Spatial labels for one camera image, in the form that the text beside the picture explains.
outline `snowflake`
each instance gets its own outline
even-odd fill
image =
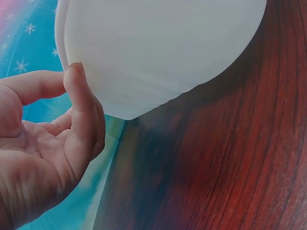
[[[55,57],[56,55],[59,55],[59,52],[53,48],[53,52],[51,54],[53,54],[53,57]]]
[[[8,21],[8,22],[14,21],[15,20],[15,14],[14,13],[8,13],[5,20]]]
[[[27,72],[27,70],[25,69],[25,66],[29,65],[29,63],[24,63],[24,58],[21,62],[16,61],[16,64],[18,65],[18,67],[16,67],[14,70],[18,70],[19,74],[21,74],[22,72]]]
[[[32,25],[32,23],[30,23],[29,25],[27,25],[25,32],[30,35],[34,30],[35,30],[35,25]]]

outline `blue fabric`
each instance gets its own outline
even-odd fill
[[[62,71],[54,41],[56,6],[56,0],[0,0],[0,78],[38,69]],[[50,122],[70,106],[66,94],[39,100],[24,108],[23,119]],[[89,207],[94,195],[102,191],[104,183],[101,182],[106,179],[123,125],[123,120],[106,116],[105,156],[98,159],[98,163],[93,163],[87,181],[57,207],[21,227],[21,230],[86,228],[84,222]]]

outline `wood grain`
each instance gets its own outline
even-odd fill
[[[307,229],[307,1],[268,0],[236,62],[125,124],[95,226]]]

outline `fingernail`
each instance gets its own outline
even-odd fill
[[[80,77],[82,77],[82,79],[84,81],[86,81],[86,77],[85,77],[85,70],[84,70],[84,66],[83,66],[83,63],[82,62],[77,62],[76,63],[76,69],[80,75]]]

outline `hand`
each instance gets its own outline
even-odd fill
[[[51,123],[22,121],[23,105],[67,92],[72,108]],[[81,63],[0,80],[0,226],[14,229],[60,203],[104,148],[105,119]]]

